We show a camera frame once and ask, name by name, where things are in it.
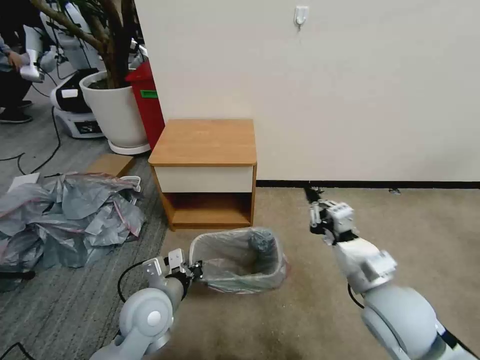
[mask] wooden tabletop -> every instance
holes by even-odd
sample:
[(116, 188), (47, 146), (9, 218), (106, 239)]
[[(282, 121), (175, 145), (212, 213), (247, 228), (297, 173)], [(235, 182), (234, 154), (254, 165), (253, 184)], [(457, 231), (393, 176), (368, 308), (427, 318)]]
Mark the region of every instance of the wooden tabletop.
[(153, 166), (248, 166), (257, 163), (251, 119), (172, 119), (148, 162)]

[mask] trash can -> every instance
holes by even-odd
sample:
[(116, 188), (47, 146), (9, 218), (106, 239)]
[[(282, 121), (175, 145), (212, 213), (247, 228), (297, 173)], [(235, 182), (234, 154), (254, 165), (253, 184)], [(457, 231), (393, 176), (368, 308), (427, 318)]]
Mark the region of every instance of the trash can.
[(154, 76), (150, 68), (150, 61), (142, 63), (137, 69), (128, 74), (125, 80), (130, 83), (133, 89), (143, 127), (145, 128), (146, 138), (150, 148), (153, 150), (165, 127), (165, 122), (157, 95), (157, 88), (154, 83)]
[(278, 288), (287, 277), (287, 258), (264, 227), (205, 233), (190, 245), (189, 262), (203, 261), (203, 281), (223, 293), (253, 294)]

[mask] potted plant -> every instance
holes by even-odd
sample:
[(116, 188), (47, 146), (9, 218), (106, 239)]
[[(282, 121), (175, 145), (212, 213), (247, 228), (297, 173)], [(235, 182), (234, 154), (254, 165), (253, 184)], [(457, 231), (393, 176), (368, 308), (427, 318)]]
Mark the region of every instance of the potted plant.
[[(134, 0), (55, 0), (56, 6), (46, 0), (30, 1), (72, 36), (94, 47), (101, 56), (105, 70), (85, 77), (80, 88), (110, 148), (126, 155), (149, 150), (132, 87), (125, 80), (136, 27)], [(71, 20), (67, 12), (69, 3), (78, 8), (90, 33)]]

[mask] drawer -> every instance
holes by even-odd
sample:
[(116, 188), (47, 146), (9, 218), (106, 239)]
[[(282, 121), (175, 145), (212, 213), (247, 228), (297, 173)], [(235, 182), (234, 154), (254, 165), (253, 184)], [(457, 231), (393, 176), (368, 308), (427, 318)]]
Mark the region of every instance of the drawer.
[(155, 173), (164, 193), (251, 193), (254, 167), (155, 166)]

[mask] red trash bin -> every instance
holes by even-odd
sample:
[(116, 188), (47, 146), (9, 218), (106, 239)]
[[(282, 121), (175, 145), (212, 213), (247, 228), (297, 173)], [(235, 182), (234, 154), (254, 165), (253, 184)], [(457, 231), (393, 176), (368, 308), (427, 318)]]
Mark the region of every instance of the red trash bin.
[(125, 80), (133, 88), (133, 94), (140, 111), (146, 137), (150, 148), (153, 150), (165, 127), (165, 122), (152, 69), (150, 68), (150, 61), (142, 63), (137, 69), (128, 74)]

